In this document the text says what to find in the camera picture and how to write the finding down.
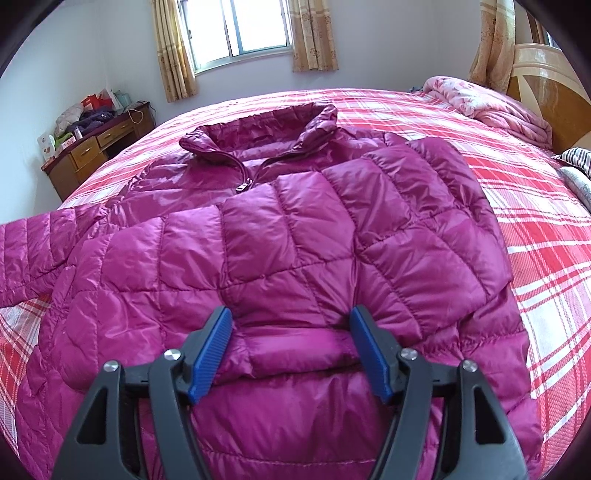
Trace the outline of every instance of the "zipper pull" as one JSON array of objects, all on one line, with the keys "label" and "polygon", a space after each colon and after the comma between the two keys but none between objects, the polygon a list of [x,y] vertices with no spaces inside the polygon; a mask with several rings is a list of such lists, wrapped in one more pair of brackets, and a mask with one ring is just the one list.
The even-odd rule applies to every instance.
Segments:
[{"label": "zipper pull", "polygon": [[252,185],[252,180],[251,179],[247,179],[246,182],[242,183],[241,185],[239,185],[238,187],[236,187],[236,193],[242,193],[247,191]]}]

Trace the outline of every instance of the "jacket sleeve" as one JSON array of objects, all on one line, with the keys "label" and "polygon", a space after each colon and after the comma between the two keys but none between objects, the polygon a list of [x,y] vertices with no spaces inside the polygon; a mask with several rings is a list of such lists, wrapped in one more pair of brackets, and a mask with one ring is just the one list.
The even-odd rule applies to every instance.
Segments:
[{"label": "jacket sleeve", "polygon": [[83,234],[104,214],[84,205],[0,226],[0,307],[51,293]]}]

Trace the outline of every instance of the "window sill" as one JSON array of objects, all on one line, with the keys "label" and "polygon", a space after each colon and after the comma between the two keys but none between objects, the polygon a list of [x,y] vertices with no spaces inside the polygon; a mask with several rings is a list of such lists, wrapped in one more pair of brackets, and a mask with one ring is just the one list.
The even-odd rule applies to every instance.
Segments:
[{"label": "window sill", "polygon": [[200,75],[201,73],[208,72],[209,70],[218,69],[219,67],[226,67],[228,65],[233,65],[235,63],[240,63],[243,61],[250,61],[255,59],[263,59],[266,57],[275,57],[278,55],[287,55],[293,52],[292,47],[277,47],[277,48],[268,48],[266,50],[261,51],[253,51],[251,53],[245,53],[243,55],[239,55],[238,57],[226,57],[224,59],[210,61],[206,63],[203,67],[195,71],[195,76]]}]

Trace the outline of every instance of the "jacket collar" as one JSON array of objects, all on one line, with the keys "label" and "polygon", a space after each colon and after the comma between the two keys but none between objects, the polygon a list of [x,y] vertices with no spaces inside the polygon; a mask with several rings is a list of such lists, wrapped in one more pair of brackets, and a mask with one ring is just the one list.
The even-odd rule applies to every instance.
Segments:
[{"label": "jacket collar", "polygon": [[185,150],[209,162],[244,162],[262,157],[298,157],[322,148],[337,126],[334,105],[307,103],[205,125],[179,142]]}]

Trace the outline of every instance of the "desk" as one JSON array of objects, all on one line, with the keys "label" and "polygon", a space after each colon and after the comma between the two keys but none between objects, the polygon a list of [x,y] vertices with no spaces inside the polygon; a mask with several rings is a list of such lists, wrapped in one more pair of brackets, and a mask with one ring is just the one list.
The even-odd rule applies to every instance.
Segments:
[{"label": "desk", "polygon": [[123,113],[66,148],[43,165],[53,187],[65,201],[106,161],[154,129],[150,104]]}]

